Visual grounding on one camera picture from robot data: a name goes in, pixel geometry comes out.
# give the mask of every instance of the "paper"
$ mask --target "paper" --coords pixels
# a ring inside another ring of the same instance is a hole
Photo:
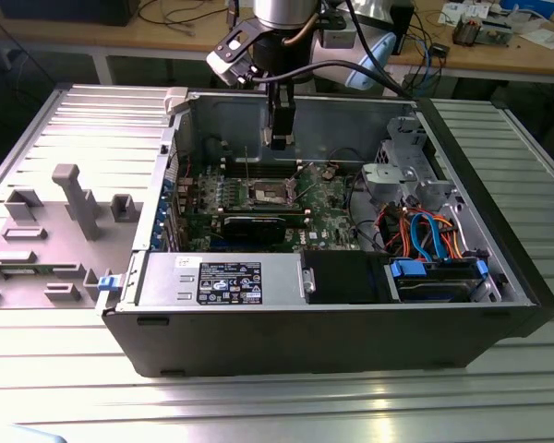
[[[545,48],[554,49],[554,32],[551,30],[534,30],[523,34],[522,37]]]
[[[470,17],[486,18],[490,3],[481,3],[478,5],[464,5],[463,3],[446,3],[440,13],[438,23],[456,26],[462,14]]]

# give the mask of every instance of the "black cable harness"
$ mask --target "black cable harness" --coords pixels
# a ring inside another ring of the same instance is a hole
[[[421,33],[423,34],[423,42],[425,43],[426,47],[427,48],[430,48],[431,45],[433,44],[433,38],[431,37],[431,35],[425,30],[425,27],[423,26],[423,21],[421,20],[421,17],[418,16],[418,14],[415,12],[414,13],[414,17],[416,17],[416,20],[418,21],[418,24],[419,26],[415,26],[415,25],[409,25],[410,28],[413,28],[415,30],[420,30]],[[447,59],[445,57],[438,57],[438,59],[440,60],[440,67],[437,71],[435,71],[430,77],[428,78],[425,78],[425,77],[422,77],[420,79],[420,81],[418,81],[416,83],[416,77],[419,75],[421,69],[423,68],[423,66],[425,65],[425,62],[427,60],[427,56],[423,53],[421,53],[420,51],[420,48],[419,46],[417,45],[416,46],[416,50],[418,51],[418,53],[423,57],[422,60],[421,60],[421,63],[420,65],[418,66],[418,69],[416,70],[416,72],[413,74],[413,77],[411,78],[411,80],[407,83],[406,85],[406,88],[412,93],[414,92],[415,90],[418,90],[421,88],[421,86],[423,86],[423,84],[425,83],[425,81],[427,82],[430,82],[429,85],[430,86],[433,86],[433,93],[432,95],[434,96],[435,93],[437,92],[437,88],[439,87],[440,83],[441,83],[441,78],[443,77],[443,68],[445,67],[445,63],[447,61]],[[434,82],[431,82],[431,80],[433,78],[435,78],[435,76],[438,76],[437,79],[435,79]]]
[[[321,69],[322,67],[329,67],[329,66],[340,66],[340,67],[346,67],[348,69],[353,69],[354,71],[357,71],[366,77],[372,78],[373,80],[377,81],[379,84],[385,86],[389,90],[393,90],[399,96],[405,99],[412,98],[411,95],[408,92],[406,92],[404,89],[400,88],[400,86],[398,86],[397,84],[396,85],[390,84],[386,78],[383,78],[377,72],[372,72],[366,67],[362,67],[357,63],[347,62],[346,60],[325,60],[323,62],[317,62],[311,65],[299,67],[298,69],[294,69],[291,72],[281,74],[280,76],[265,77],[265,78],[248,76],[247,80],[255,84],[274,83],[279,81],[285,81],[289,78],[301,76],[302,74],[306,74],[308,72],[315,71],[316,69]]]

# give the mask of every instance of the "blue tab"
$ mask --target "blue tab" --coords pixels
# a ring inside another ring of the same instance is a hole
[[[480,271],[482,276],[486,277],[488,275],[488,266],[487,266],[487,264],[482,260],[478,260],[476,262],[476,265],[478,266],[478,270]]]
[[[123,287],[123,274],[101,277],[97,284],[99,291],[119,291]]]
[[[392,277],[400,277],[401,275],[403,275],[403,270],[400,269],[400,265],[398,264],[397,261],[394,261],[391,266],[391,275]]]
[[[425,265],[417,260],[396,260],[391,265],[392,276],[400,277],[425,277],[427,270]]]

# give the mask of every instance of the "wooden table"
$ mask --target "wooden table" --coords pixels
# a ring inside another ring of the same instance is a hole
[[[471,48],[452,44],[452,28],[437,24],[442,0],[416,0],[419,16],[435,42],[451,47],[444,76],[494,78],[554,83],[554,50],[550,51],[519,36],[509,47],[477,45]],[[164,0],[166,10],[193,6],[194,0]],[[195,17],[222,9],[223,0],[213,0],[197,10],[176,13],[175,19]],[[144,10],[147,18],[160,21],[155,4]],[[228,31],[225,13],[194,22],[194,37],[154,25],[134,17],[126,27],[62,23],[36,20],[0,20],[5,28],[30,50],[88,54],[92,57],[102,84],[114,83],[108,56],[124,55],[179,60],[204,60],[216,42]],[[16,48],[0,30],[0,48]],[[402,79],[421,63],[414,42],[407,42],[403,53],[391,58],[387,69]]]

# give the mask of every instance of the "aluminum workbench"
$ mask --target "aluminum workbench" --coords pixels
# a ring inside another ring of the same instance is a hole
[[[97,200],[130,186],[139,201],[168,125],[164,95],[130,87],[54,92],[0,169],[0,231],[8,188],[61,159],[92,172]],[[436,103],[554,293],[554,163],[533,142],[513,141],[512,131],[528,137],[522,127],[484,135],[477,116],[501,119],[487,104]],[[93,116],[122,108],[131,111],[114,122]],[[73,143],[88,126],[90,142]],[[16,183],[3,180],[11,168]],[[34,186],[55,192],[53,184]],[[537,223],[546,227],[539,238],[527,229]],[[70,443],[554,441],[554,320],[464,370],[150,379],[135,372],[91,308],[0,309],[0,422]]]

